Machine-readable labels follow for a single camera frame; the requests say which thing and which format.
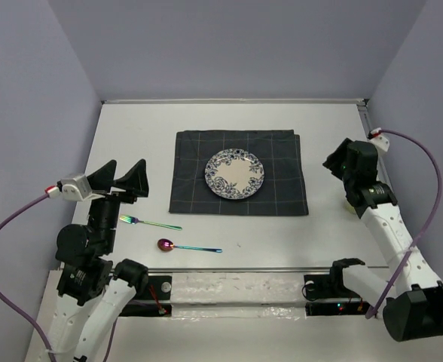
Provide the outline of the cream cup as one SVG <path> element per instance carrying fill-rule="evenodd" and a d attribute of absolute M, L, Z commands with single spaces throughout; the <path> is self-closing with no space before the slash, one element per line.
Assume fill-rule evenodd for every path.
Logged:
<path fill-rule="evenodd" d="M 351 214 L 356 214 L 355 208 L 347 200 L 344 201 L 344 209 Z"/>

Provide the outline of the dark grey checked cloth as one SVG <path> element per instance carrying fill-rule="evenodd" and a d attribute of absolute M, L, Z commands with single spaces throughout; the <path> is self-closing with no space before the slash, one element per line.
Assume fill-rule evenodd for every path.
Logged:
<path fill-rule="evenodd" d="M 243 149 L 264 167 L 261 188 L 245 200 L 228 200 L 206 184 L 209 159 Z M 176 134 L 170 213 L 224 216 L 306 216 L 301 140 L 293 130 L 185 130 Z"/>

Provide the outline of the blue floral white plate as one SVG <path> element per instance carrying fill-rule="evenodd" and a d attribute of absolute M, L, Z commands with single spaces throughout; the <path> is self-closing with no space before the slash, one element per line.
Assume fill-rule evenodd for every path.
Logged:
<path fill-rule="evenodd" d="M 204 177 L 209 189 L 228 200 L 253 196 L 264 183 L 264 166 L 244 149 L 224 149 L 206 163 Z"/>

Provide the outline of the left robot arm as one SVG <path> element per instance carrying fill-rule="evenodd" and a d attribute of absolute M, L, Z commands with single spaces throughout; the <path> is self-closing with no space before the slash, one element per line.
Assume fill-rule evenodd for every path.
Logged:
<path fill-rule="evenodd" d="M 116 167 L 111 160 L 89 176 L 67 176 L 46 191 L 49 198 L 89 202 L 90 208 L 85 224 L 69 224 L 57 235 L 55 258 L 63 270 L 39 361 L 88 361 L 123 308 L 147 289 L 146 266 L 106 259 L 114 249 L 120 206 L 149 193 L 145 160 L 119 179 Z"/>

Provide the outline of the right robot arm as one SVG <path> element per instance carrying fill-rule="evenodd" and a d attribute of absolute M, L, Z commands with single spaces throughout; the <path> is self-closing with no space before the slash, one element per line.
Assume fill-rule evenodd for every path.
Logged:
<path fill-rule="evenodd" d="M 324 162 L 342 181 L 348 203 L 375 239 L 391 272 L 378 277 L 357 258 L 333 262 L 328 289 L 354 292 L 369 304 L 367 318 L 381 315 L 397 342 L 443 336 L 443 280 L 432 270 L 407 230 L 392 189 L 377 178 L 379 151 L 388 141 L 345 139 Z"/>

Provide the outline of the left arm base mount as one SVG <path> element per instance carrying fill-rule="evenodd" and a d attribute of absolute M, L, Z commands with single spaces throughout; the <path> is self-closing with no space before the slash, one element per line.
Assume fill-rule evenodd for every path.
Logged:
<path fill-rule="evenodd" d="M 171 275 L 149 275 L 148 284 L 136 293 L 122 309 L 121 317 L 158 318 L 172 313 L 170 301 L 173 279 Z"/>

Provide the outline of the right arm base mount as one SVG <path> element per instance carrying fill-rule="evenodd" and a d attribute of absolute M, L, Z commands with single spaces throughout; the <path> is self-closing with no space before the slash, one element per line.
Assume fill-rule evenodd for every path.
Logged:
<path fill-rule="evenodd" d="M 366 316 L 382 279 L 362 260 L 339 259 L 326 274 L 304 276 L 301 288 L 308 317 Z"/>

